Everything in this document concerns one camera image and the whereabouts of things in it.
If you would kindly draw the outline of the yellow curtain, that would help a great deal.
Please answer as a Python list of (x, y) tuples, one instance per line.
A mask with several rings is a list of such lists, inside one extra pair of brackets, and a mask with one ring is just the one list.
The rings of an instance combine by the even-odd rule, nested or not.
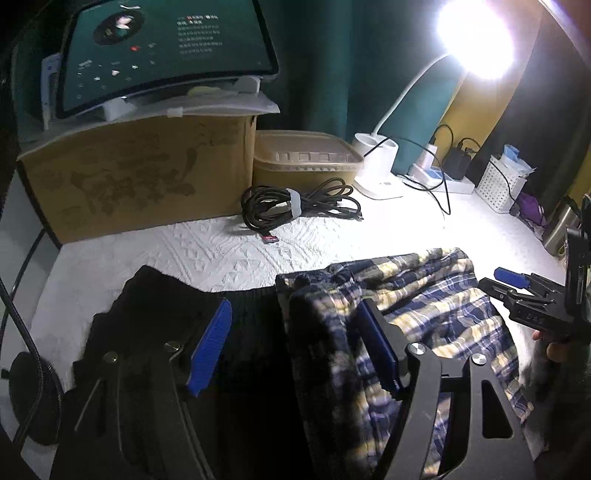
[(471, 179), (480, 180), (489, 156), (512, 144), (535, 168), (526, 191), (552, 210), (590, 143), (590, 71), (566, 58), (532, 58), (517, 83), (463, 84), (444, 118), (481, 143), (468, 169)]

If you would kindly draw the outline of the stainless steel thermos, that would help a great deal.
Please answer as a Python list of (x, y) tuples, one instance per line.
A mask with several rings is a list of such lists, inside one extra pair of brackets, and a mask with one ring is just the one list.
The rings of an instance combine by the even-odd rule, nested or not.
[(559, 256), (564, 249), (568, 228), (577, 228), (581, 223), (581, 210), (570, 197), (565, 196), (555, 209), (542, 236), (545, 250), (552, 256)]

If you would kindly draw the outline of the blue yellow plaid pants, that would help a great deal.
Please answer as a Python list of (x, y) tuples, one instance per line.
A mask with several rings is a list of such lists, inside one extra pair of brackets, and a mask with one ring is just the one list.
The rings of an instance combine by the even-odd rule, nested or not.
[[(276, 278), (298, 408), (325, 479), (531, 479), (531, 412), (510, 332), (461, 250)], [(381, 387), (358, 329), (371, 299), (398, 356)]]

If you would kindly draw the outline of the tan lidded plastic container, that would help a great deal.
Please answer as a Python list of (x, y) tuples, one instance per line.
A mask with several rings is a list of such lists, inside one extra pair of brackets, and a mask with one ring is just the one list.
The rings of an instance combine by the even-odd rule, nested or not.
[(339, 137), (321, 132), (259, 130), (253, 153), (253, 186), (310, 192), (326, 180), (351, 185), (363, 157)]

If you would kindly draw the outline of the teal curtain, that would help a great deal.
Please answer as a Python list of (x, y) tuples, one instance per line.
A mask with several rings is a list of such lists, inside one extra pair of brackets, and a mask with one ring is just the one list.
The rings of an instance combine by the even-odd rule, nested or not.
[(421, 60), (441, 1), (263, 1), (280, 73), (263, 93), (280, 113), (266, 130), (370, 133)]

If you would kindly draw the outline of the white usb charger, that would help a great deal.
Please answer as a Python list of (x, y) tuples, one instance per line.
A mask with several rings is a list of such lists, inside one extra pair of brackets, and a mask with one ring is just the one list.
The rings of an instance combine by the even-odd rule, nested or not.
[(438, 146), (435, 144), (435, 142), (436, 138), (432, 137), (425, 147), (421, 160), (419, 161), (419, 165), (423, 170), (430, 170), (434, 161), (436, 160)]

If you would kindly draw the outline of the white textured bed cover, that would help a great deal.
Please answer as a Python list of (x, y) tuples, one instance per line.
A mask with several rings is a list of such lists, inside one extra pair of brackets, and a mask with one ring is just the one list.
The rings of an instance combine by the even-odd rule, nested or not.
[(362, 200), (363, 220), (298, 219), (266, 245), (236, 217), (178, 223), (56, 247), (41, 242), (16, 294), (41, 353), (71, 381), (92, 317), (105, 310), (143, 265), (204, 291), (270, 285), (276, 275), (431, 247), (462, 249), (479, 276), (497, 267), (561, 280), (559, 262), (520, 220), (494, 212), (476, 194), (455, 194), (450, 215), (413, 190), (400, 199)]

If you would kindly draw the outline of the purple cloth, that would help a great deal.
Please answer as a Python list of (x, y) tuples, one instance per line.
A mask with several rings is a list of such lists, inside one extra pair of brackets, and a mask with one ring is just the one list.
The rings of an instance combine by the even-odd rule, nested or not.
[(534, 196), (521, 192), (517, 197), (515, 206), (521, 220), (533, 226), (546, 227), (547, 220), (544, 209)]

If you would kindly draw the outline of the white power strip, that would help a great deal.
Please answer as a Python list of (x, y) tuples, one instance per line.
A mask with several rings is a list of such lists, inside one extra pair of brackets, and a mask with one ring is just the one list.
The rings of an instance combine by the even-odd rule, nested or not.
[(414, 164), (411, 166), (408, 176), (427, 188), (436, 192), (448, 192), (452, 194), (471, 195), (475, 190), (475, 185), (468, 179), (461, 181), (453, 180), (439, 168), (432, 167), (430, 170), (423, 170), (420, 166)]

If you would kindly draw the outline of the white desk lamp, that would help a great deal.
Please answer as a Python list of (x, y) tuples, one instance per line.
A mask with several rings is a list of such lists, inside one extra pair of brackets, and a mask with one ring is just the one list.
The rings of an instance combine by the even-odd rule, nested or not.
[(401, 180), (423, 154), (436, 124), (464, 74), (497, 83), (515, 60), (507, 24), (490, 1), (446, 1), (433, 21), (440, 46), (419, 62), (399, 96), (370, 133), (353, 146), (366, 156), (353, 186), (373, 200), (400, 198), (410, 186)]

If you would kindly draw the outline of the white perforated basket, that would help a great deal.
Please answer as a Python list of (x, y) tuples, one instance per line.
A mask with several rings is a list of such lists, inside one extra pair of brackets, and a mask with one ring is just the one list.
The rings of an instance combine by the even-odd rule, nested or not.
[(492, 156), (476, 193), (494, 212), (508, 214), (526, 182), (526, 176)]

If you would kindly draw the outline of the black power adapter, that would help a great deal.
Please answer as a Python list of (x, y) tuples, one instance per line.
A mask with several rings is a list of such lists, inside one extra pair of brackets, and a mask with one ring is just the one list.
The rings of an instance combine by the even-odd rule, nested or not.
[(443, 171), (453, 180), (464, 179), (472, 157), (462, 143), (451, 147), (443, 163)]

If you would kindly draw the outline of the blue tissue pack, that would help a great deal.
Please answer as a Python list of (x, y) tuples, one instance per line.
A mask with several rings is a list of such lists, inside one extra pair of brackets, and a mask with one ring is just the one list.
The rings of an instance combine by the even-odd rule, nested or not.
[(535, 168), (520, 158), (520, 150), (510, 144), (505, 144), (501, 156), (501, 163), (521, 177), (528, 177)]

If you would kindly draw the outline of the cardboard box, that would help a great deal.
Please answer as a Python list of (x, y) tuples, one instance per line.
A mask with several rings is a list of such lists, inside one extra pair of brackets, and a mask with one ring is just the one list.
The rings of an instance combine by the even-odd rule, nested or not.
[(256, 116), (152, 117), (68, 135), (18, 169), (61, 244), (238, 214)]

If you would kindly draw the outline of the tablet on stand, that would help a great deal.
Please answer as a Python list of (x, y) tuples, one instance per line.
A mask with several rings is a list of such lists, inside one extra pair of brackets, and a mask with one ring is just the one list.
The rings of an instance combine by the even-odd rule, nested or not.
[(55, 114), (170, 86), (273, 78), (276, 50), (256, 1), (95, 1), (66, 28)]

